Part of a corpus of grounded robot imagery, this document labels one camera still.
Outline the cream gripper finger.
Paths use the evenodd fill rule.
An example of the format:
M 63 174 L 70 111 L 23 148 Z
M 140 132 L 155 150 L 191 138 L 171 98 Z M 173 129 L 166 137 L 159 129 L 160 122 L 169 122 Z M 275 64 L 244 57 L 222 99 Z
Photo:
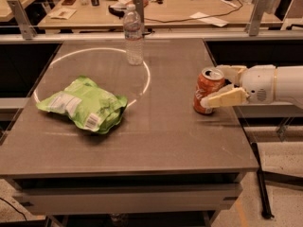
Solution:
M 204 108 L 239 106 L 247 102 L 248 93 L 241 87 L 224 86 L 218 92 L 203 97 L 200 105 Z
M 223 72 L 224 78 L 239 86 L 242 74 L 247 70 L 244 65 L 218 65 L 217 69 Z

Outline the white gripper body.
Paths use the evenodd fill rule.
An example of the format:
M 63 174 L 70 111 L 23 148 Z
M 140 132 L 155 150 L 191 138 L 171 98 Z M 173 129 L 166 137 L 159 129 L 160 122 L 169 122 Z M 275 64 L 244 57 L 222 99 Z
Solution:
M 273 65 L 257 65 L 243 72 L 241 87 L 248 94 L 249 103 L 269 104 L 274 101 L 275 72 Z

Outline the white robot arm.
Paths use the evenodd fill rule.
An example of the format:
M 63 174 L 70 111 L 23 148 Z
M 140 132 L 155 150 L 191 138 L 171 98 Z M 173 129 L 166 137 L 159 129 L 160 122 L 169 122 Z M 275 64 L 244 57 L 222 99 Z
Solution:
M 202 98 L 205 108 L 288 102 L 303 108 L 303 66 L 218 65 L 229 81 L 217 92 Z

